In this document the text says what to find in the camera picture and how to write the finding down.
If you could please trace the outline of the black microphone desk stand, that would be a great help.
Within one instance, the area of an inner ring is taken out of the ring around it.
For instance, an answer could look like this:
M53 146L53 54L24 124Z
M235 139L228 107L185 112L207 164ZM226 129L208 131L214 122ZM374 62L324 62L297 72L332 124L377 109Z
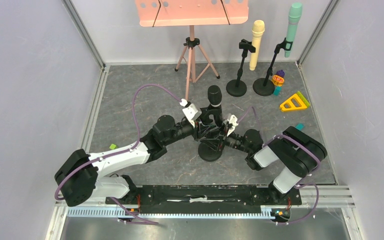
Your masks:
M199 116L199 157L207 162L218 160L223 153L223 139L226 130L226 124L223 119L222 105L210 104L208 107L201 108Z

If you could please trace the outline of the black microphone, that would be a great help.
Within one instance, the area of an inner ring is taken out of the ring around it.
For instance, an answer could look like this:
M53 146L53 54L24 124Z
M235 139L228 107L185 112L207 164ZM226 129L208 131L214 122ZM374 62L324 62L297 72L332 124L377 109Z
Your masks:
M209 109L220 108L222 103L222 92L219 86L211 85L207 90Z

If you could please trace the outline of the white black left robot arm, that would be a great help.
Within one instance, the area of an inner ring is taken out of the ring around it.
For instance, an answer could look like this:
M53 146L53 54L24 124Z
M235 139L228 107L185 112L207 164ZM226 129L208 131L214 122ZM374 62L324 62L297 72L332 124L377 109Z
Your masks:
M54 179L54 198L69 207L78 206L90 198L113 197L125 204L133 203L137 190L127 176L109 174L136 165L153 162L167 153L167 146L187 137L204 142L223 131L224 121L218 117L176 122L170 115L160 116L147 134L138 141L114 150L87 153L83 148L71 153Z

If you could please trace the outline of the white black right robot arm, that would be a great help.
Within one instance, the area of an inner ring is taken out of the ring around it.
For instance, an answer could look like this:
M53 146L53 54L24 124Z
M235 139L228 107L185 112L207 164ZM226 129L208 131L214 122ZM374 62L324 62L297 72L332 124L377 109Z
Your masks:
M292 188L316 171L328 155L323 144L294 126L266 143L260 131L249 129L244 135L229 134L220 145L247 153L245 161L252 170L262 170L276 161L283 163L282 171L268 185L269 199L275 204L286 201Z

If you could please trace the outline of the black middle microphone stand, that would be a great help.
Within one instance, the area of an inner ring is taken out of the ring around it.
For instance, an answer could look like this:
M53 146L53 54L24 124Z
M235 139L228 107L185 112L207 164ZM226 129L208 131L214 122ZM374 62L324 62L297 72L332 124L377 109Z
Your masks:
M236 79L229 81L226 85L227 93L233 97L241 97L247 92L247 85L244 81L241 80L243 75L243 67L248 53L256 52L256 48L252 45L252 42L246 39L242 39L239 42L238 48L242 50L240 67L237 71Z

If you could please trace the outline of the black right microphone stand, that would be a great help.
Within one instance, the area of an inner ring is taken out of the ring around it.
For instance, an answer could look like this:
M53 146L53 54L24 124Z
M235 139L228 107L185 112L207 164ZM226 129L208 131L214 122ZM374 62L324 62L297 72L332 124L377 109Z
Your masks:
M258 78L253 82L252 88L256 94L266 97L274 93L276 86L270 80L270 77L273 75L274 63L280 50L290 51L292 49L292 44L292 41L288 41L286 38L284 38L281 43L278 43L276 45L271 63L266 71L265 77Z

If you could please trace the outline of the yellow microphone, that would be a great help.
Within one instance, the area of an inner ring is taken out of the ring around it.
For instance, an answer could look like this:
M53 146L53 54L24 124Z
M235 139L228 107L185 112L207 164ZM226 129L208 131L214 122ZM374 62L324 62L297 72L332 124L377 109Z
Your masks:
M252 26L252 41L251 44L255 48L255 52L251 53L249 61L249 70L254 71L257 67L259 51L261 46L262 36L265 32L265 23L263 20L256 20Z

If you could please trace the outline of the pink tripod music stand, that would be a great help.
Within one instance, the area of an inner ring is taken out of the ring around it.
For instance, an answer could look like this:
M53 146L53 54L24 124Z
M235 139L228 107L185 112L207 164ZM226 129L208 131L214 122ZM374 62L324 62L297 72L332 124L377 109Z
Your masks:
M185 99L189 98L190 84L197 82L207 69L212 69L215 77L220 78L214 64L200 39L195 35L196 26L238 25L249 17L247 0L136 0L135 2L142 27L189 27L189 36L183 44L183 51L175 67L177 72L182 61L187 66ZM207 64L200 74L196 72L196 49Z

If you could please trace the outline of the green microphone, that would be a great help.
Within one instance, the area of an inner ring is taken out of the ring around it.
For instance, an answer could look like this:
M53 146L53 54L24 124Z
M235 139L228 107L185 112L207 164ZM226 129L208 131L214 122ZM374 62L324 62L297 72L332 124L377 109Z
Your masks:
M288 12L288 26L286 32L286 46L284 50L284 57L288 58L295 41L298 24L303 13L303 4L301 2L294 2L291 4Z

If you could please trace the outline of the teal toy block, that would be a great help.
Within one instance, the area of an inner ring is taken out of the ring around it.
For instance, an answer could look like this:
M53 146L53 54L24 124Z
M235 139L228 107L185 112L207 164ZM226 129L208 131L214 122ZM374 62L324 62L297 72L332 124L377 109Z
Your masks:
M278 96L280 94L281 90L282 90L281 86L276 86L274 91L273 91L273 95Z

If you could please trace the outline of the yellow triangular toy block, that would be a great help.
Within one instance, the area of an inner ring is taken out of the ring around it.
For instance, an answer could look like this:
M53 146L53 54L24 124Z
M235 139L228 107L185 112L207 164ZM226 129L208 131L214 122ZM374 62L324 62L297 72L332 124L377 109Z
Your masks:
M297 91L288 99L286 99L283 103L279 105L279 109L281 112L293 112L293 111L301 111L306 110L311 106L310 102L305 98L305 96Z

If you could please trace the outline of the small teal cube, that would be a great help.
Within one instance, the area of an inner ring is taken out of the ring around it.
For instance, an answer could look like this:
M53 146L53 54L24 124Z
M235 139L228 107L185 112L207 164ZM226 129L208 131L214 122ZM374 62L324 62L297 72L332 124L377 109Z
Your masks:
M299 123L299 124L297 124L297 125L295 126L295 128L296 128L297 130L299 130L299 131L302 131L302 130L304 129L304 127L305 127L305 125L302 124L302 123Z

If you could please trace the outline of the purple toy block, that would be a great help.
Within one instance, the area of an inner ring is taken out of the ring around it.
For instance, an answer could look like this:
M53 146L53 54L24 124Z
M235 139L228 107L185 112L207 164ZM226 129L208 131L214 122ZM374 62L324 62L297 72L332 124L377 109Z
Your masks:
M276 78L279 78L279 79L284 79L285 78L285 72L283 70L278 70L274 76Z

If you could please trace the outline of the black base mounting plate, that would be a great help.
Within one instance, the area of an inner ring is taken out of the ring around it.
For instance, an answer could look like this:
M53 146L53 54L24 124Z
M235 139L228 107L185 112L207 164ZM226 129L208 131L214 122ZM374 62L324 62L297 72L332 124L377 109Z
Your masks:
M143 185L118 199L141 214L254 214L261 206L301 205L299 190L277 194L264 185Z

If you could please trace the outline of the small green cube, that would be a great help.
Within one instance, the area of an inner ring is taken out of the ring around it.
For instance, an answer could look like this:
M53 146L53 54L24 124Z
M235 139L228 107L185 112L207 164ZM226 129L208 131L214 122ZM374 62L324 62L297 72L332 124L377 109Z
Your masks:
M116 148L117 148L117 145L115 145L113 143L109 146L110 150L115 150Z

